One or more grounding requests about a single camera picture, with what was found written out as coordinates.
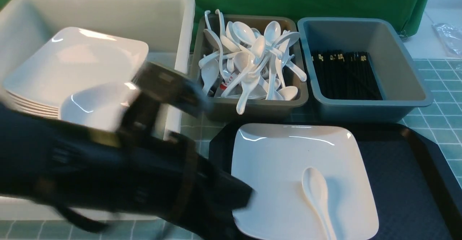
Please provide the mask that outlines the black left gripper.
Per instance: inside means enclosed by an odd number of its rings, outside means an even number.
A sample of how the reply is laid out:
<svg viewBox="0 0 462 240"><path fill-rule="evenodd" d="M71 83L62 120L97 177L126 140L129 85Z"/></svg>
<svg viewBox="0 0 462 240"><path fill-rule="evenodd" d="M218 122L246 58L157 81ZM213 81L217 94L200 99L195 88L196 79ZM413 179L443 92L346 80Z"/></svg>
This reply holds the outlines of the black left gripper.
<svg viewBox="0 0 462 240"><path fill-rule="evenodd" d="M179 132L183 113L196 118L210 111L201 85L162 64L144 62L133 83L138 90L122 116L119 133L135 142L151 136L166 139Z"/></svg>

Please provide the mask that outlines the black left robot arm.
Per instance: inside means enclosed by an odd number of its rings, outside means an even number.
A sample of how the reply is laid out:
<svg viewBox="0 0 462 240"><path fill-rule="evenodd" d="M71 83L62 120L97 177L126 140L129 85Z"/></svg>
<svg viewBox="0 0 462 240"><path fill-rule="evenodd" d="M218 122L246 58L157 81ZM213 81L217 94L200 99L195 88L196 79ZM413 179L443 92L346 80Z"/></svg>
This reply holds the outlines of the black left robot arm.
<svg viewBox="0 0 462 240"><path fill-rule="evenodd" d="M233 210L246 208L254 189L196 151L177 132L151 135L163 105L194 117L212 104L201 87L157 64L135 76L139 89L114 132L40 118L1 102L2 197L52 207L81 230L103 233L113 223L74 208L153 215L205 240L231 240Z"/></svg>

